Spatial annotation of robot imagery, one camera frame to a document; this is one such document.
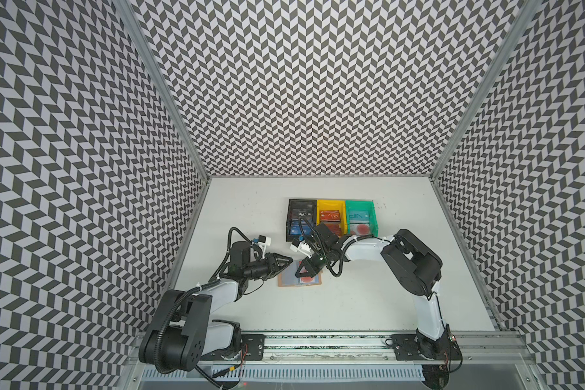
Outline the white red circle card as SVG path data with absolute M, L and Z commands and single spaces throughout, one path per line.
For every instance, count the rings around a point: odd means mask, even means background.
M 307 286 L 307 285 L 317 285 L 321 284 L 321 274 L 318 273 L 315 276 L 309 276 L 310 272 L 307 271 L 305 266 L 302 265 L 302 262 L 297 263 L 298 270 L 302 274 L 302 277 L 297 278 L 297 284 L 300 286 Z

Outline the tan leather card holder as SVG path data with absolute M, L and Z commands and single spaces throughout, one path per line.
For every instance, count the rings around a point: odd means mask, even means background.
M 311 287 L 311 286 L 320 285 L 320 284 L 317 284 L 317 285 L 300 286 L 297 284 L 297 277 L 295 276 L 295 271 L 297 271 L 297 263 L 298 262 L 300 262 L 300 261 L 297 261 L 296 263 L 291 265 L 289 268 L 287 268 L 285 271 L 283 271 L 281 274 L 279 274 L 278 286 L 280 288 L 301 288 L 301 287 Z

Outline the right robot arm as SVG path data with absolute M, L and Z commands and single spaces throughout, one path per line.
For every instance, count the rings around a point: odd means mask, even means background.
M 290 249 L 304 255 L 297 267 L 298 278 L 317 276 L 324 269 L 337 278 L 342 276 L 345 262 L 384 262 L 400 286 L 412 295 L 418 322 L 414 336 L 405 344 L 392 339 L 396 358 L 406 360 L 417 354 L 418 359 L 449 363 L 461 355 L 440 308 L 443 263 L 411 231 L 401 229 L 391 238 L 373 234 L 338 237 L 320 225 L 312 233 L 293 239 Z

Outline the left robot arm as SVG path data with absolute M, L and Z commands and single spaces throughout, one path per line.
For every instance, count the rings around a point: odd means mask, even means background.
M 237 241 L 206 284 L 165 292 L 142 339 L 139 361 L 166 375 L 192 371 L 211 354 L 242 356 L 240 324 L 212 315 L 245 296 L 250 281 L 273 279 L 293 264 L 289 256 L 267 252 L 269 243 L 265 237 Z

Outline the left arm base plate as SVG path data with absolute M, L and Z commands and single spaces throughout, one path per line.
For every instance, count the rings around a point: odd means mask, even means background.
M 241 334 L 226 349 L 217 349 L 201 356 L 202 361 L 240 362 L 262 361 L 265 352 L 266 335 L 261 333 Z

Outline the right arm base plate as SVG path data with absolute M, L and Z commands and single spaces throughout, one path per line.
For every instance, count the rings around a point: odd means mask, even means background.
M 446 332 L 438 340 L 420 333 L 392 334 L 384 343 L 398 361 L 457 362 L 463 359 L 457 339 Z

